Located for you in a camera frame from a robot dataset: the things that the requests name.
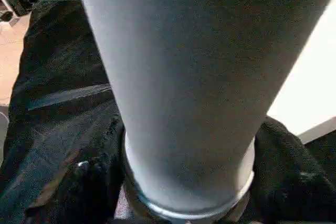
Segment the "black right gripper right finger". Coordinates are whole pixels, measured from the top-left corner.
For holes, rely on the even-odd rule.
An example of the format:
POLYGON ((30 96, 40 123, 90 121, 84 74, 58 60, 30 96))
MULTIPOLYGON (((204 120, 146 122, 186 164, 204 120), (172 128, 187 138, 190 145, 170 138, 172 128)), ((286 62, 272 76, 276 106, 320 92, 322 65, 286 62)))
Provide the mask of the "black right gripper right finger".
POLYGON ((335 222, 335 185, 298 137, 267 116, 254 147, 250 190, 264 222, 335 222))

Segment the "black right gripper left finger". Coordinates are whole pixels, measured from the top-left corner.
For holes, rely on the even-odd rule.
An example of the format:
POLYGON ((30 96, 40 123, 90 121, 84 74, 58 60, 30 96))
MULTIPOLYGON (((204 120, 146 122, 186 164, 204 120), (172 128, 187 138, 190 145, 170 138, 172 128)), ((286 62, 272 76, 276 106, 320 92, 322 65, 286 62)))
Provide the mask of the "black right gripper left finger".
POLYGON ((66 161, 25 210, 24 223, 109 223, 124 179, 124 125, 114 114, 106 128, 66 161))

